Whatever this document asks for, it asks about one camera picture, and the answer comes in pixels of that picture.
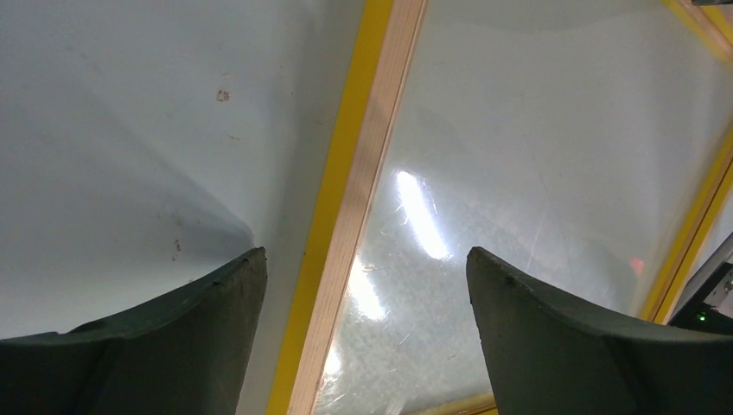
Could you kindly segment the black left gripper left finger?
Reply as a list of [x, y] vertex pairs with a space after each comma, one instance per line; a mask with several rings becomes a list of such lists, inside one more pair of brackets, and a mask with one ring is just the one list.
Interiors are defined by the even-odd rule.
[[267, 286], [251, 249], [67, 333], [1, 342], [4, 414], [233, 414]]

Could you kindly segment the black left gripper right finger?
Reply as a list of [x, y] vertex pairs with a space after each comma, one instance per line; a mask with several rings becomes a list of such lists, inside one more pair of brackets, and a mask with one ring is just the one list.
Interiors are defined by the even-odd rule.
[[466, 277], [499, 413], [731, 413], [730, 336], [603, 308], [480, 246]]

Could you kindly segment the clear acrylic sheet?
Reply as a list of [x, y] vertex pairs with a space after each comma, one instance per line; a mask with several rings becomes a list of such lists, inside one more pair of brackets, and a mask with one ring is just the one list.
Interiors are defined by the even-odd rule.
[[660, 1], [430, 2], [316, 413], [488, 396], [475, 246], [637, 315], [731, 112]]

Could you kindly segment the yellow wooden picture frame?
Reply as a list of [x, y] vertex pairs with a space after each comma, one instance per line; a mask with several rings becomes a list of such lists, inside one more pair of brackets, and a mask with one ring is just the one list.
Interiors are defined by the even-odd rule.
[[[346, 90], [360, 103], [342, 105], [337, 118], [266, 407], [270, 414], [318, 414], [325, 362], [430, 2], [366, 5]], [[732, 72], [731, 2], [660, 2]], [[666, 317], [702, 245], [729, 220], [731, 184], [732, 112], [636, 316], [656, 321]], [[493, 414], [492, 387], [485, 399], [457, 400], [414, 413]]]

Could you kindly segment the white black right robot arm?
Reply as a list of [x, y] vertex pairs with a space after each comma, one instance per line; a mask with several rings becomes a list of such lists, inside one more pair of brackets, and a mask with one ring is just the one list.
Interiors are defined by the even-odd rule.
[[732, 335], [732, 233], [690, 278], [668, 325]]

